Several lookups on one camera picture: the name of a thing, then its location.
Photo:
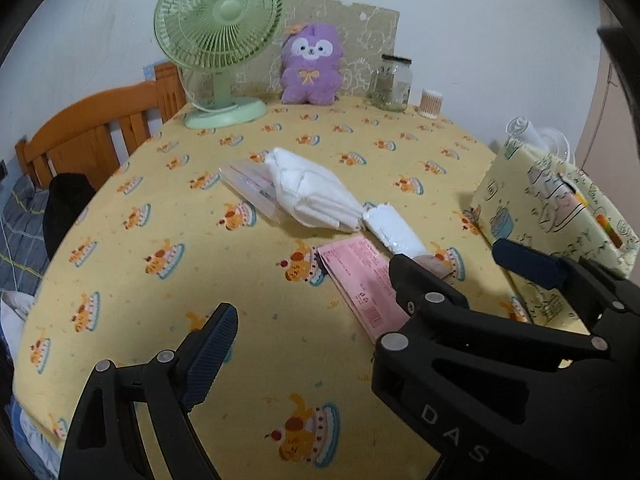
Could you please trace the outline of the pink packet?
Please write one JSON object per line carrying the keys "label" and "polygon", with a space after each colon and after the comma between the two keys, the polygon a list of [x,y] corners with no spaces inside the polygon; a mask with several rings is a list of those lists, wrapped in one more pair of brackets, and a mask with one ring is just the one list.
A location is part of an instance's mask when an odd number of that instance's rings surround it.
{"label": "pink packet", "polygon": [[362,235],[325,244],[318,255],[370,339],[397,332],[409,315],[398,306],[388,260]]}

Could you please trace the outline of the small white roll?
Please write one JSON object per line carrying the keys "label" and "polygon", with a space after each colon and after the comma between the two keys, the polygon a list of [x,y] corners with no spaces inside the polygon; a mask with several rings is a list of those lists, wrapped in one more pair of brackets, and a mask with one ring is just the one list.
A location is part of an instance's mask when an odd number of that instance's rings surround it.
{"label": "small white roll", "polygon": [[366,228],[393,254],[416,258],[430,252],[391,204],[376,205],[362,216]]}

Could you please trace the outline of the white cloth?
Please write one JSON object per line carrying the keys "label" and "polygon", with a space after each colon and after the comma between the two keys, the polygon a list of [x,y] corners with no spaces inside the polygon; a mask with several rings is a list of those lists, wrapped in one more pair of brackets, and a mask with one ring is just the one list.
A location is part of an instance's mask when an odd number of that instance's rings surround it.
{"label": "white cloth", "polygon": [[279,205],[302,226],[361,230],[364,208],[333,172],[284,148],[274,148],[264,164]]}

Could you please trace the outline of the clear plastic zip bag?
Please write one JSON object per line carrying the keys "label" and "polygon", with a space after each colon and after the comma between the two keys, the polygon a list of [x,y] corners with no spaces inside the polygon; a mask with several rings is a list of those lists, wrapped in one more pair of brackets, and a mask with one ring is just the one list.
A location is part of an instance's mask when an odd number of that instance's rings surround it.
{"label": "clear plastic zip bag", "polygon": [[239,159],[219,168],[222,180],[244,200],[250,202],[264,217],[277,222],[282,212],[269,169],[250,159]]}

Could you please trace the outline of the cartoon fabric storage box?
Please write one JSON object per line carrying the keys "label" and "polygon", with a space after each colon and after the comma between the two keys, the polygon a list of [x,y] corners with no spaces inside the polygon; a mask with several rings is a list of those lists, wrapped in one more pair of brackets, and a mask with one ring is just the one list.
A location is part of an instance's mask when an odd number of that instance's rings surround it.
{"label": "cartoon fabric storage box", "polygon": [[499,238],[538,252],[597,261],[631,276],[639,237],[593,180],[533,145],[507,140],[471,198],[488,243]]}

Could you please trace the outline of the pink door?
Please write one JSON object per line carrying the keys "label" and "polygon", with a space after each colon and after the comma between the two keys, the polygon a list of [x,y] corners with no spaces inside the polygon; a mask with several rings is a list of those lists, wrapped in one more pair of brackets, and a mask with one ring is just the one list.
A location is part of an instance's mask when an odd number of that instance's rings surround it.
{"label": "pink door", "polygon": [[604,44],[596,85],[582,137],[576,148],[577,165],[607,196],[639,177],[631,114],[617,70]]}

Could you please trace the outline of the cotton swab container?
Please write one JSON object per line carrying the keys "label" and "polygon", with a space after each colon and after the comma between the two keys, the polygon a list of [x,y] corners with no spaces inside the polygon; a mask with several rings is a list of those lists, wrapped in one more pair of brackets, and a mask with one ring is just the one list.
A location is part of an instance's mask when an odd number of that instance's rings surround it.
{"label": "cotton swab container", "polygon": [[443,100],[444,97],[441,93],[434,90],[423,90],[418,106],[418,114],[428,119],[439,118]]}

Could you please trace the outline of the white standing fan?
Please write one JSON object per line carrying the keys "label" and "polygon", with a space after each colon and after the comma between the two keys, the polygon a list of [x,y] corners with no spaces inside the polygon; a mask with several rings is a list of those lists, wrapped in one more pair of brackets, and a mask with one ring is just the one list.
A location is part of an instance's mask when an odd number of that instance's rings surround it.
{"label": "white standing fan", "polygon": [[564,162],[575,161],[575,155],[564,133],[551,127],[535,126],[527,117],[514,117],[506,124],[509,138],[536,146],[550,154],[558,156]]}

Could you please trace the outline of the glass jar dark lid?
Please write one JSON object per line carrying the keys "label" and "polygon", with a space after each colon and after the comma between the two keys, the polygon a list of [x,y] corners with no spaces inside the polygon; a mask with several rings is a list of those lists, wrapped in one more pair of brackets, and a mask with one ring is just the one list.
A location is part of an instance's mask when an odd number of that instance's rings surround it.
{"label": "glass jar dark lid", "polygon": [[388,112],[404,112],[412,86],[410,58],[382,54],[381,64],[372,73],[369,96],[374,106]]}

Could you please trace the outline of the yellow patterned tablecloth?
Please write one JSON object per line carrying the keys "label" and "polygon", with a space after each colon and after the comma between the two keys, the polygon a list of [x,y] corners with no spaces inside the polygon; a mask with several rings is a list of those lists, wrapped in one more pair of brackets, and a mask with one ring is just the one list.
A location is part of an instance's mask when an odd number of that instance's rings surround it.
{"label": "yellow patterned tablecloth", "polygon": [[317,259],[337,232],[266,219],[219,168],[285,148],[328,168],[359,203],[391,204],[474,308],[517,318],[510,281],[474,223],[494,159],[445,118],[270,104],[229,128],[163,125],[108,180],[48,267],[17,364],[17,401],[56,448],[96,362],[149,361],[222,302],[239,333],[198,436],[226,479],[421,479],[436,455],[371,391],[372,342]]}

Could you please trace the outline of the plaid pillow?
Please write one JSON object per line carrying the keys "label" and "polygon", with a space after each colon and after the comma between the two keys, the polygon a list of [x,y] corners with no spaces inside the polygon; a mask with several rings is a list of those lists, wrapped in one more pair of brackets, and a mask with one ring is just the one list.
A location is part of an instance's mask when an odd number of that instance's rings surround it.
{"label": "plaid pillow", "polygon": [[21,176],[1,207],[1,290],[36,296],[49,265],[43,216],[49,192]]}

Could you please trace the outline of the black garment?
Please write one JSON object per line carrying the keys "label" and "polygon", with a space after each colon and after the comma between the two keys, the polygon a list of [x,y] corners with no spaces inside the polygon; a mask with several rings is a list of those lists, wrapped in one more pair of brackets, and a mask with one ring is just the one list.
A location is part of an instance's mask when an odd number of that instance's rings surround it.
{"label": "black garment", "polygon": [[96,190],[84,174],[57,174],[50,182],[44,208],[42,232],[44,247],[52,260],[64,237],[85,211]]}

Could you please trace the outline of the purple plush bunny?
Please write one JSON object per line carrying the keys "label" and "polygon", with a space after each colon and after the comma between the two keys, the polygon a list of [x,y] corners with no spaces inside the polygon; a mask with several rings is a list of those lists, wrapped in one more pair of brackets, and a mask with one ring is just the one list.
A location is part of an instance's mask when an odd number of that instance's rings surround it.
{"label": "purple plush bunny", "polygon": [[338,29],[309,23],[294,29],[281,50],[281,101],[330,106],[340,90],[344,50]]}

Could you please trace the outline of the olive cartoon board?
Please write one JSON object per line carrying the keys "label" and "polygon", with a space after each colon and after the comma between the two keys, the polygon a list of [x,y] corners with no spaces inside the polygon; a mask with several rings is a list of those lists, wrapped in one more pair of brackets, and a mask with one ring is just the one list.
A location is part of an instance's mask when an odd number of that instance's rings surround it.
{"label": "olive cartoon board", "polygon": [[281,48],[288,33],[303,24],[323,22],[337,28],[342,42],[341,94],[365,96],[381,56],[394,52],[398,21],[397,11],[382,6],[338,0],[286,0],[280,32],[264,52],[232,72],[232,92],[236,96],[257,96],[280,91]]}

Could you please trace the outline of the green desk fan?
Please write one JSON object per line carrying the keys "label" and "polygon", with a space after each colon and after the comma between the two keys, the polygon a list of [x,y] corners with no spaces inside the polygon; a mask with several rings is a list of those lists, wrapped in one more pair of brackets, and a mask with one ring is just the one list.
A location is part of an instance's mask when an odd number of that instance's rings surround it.
{"label": "green desk fan", "polygon": [[264,101],[232,94],[236,66],[262,54],[283,18],[284,0],[158,0],[154,34],[178,67],[191,109],[189,129],[218,129],[266,114]]}

